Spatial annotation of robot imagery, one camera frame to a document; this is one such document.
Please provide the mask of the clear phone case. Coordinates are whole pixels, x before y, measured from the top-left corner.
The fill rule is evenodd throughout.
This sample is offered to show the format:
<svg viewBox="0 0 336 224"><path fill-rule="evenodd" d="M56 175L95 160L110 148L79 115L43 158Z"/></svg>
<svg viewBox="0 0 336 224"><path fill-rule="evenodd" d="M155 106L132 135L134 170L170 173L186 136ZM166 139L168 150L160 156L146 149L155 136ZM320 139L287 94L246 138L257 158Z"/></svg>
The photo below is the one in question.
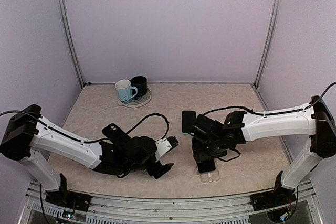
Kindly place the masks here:
<svg viewBox="0 0 336 224"><path fill-rule="evenodd" d="M220 175L219 175L219 171L217 169L217 165L216 165L216 170L213 172L209 172L209 173L203 173L200 174L198 172L199 176L200 176L200 181L203 184L208 184L208 183L215 183L218 182L220 180Z"/></svg>

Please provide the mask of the black phone case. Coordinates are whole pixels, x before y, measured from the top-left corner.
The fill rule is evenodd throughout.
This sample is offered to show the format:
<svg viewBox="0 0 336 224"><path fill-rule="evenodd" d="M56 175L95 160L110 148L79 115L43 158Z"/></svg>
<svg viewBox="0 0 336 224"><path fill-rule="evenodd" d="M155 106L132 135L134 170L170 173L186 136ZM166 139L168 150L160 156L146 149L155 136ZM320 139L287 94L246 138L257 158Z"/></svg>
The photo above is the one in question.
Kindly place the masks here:
<svg viewBox="0 0 336 224"><path fill-rule="evenodd" d="M111 123L102 129L102 134L112 143L127 143L131 138L116 124Z"/></svg>

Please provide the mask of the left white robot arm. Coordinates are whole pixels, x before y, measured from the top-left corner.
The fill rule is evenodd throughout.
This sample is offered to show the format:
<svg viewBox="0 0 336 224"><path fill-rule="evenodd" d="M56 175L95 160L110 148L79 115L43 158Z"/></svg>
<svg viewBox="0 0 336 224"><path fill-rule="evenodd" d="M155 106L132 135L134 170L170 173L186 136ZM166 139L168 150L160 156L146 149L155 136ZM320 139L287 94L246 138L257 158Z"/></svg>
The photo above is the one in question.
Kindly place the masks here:
<svg viewBox="0 0 336 224"><path fill-rule="evenodd" d="M11 110L1 141L1 154L22 163L48 193L66 206L73 201L64 175L53 171L39 150L71 159L101 174L124 178L131 172L145 170L155 179L166 174L172 163L160 159L178 146L173 136L159 140L148 136L130 137L116 124L106 126L103 138L89 140L64 130L41 115L41 107L32 104L22 111Z"/></svg>

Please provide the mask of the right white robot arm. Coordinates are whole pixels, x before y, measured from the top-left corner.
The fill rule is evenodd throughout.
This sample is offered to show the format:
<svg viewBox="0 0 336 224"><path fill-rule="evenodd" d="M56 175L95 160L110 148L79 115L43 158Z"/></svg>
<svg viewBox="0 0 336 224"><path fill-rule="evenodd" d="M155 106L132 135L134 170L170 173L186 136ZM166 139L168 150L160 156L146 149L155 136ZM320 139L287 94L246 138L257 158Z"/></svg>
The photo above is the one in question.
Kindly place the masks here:
<svg viewBox="0 0 336 224"><path fill-rule="evenodd" d="M285 172L277 177L275 189L269 192L273 205L288 198L299 182L323 159L335 155L335 120L320 96L312 96L309 103L293 108L255 112L243 106L233 106L223 123L207 114L196 117L188 133L198 142L210 159L220 157L227 149L234 150L261 138L306 135L304 148Z"/></svg>

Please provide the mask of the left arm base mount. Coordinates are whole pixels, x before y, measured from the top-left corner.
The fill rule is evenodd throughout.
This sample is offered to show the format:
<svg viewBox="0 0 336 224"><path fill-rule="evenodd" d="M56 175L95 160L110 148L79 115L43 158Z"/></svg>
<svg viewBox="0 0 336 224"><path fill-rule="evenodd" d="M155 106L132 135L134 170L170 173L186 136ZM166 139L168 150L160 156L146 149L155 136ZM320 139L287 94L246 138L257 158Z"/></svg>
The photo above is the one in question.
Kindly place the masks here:
<svg viewBox="0 0 336 224"><path fill-rule="evenodd" d="M45 190L47 194L45 201L57 206L88 212L92 197L68 190L65 176L60 173L59 178L60 182L55 190Z"/></svg>

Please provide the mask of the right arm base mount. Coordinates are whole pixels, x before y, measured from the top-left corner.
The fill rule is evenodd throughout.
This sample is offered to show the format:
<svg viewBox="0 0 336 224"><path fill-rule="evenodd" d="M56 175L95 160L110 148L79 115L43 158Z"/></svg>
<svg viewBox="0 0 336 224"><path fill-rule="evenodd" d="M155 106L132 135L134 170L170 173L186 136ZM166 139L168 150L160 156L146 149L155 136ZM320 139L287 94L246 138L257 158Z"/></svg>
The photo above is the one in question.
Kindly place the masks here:
<svg viewBox="0 0 336 224"><path fill-rule="evenodd" d="M277 175L275 185L272 190L252 194L250 196L254 211L273 208L296 201L297 198L295 196L295 189L286 189L282 186L282 175L283 171Z"/></svg>

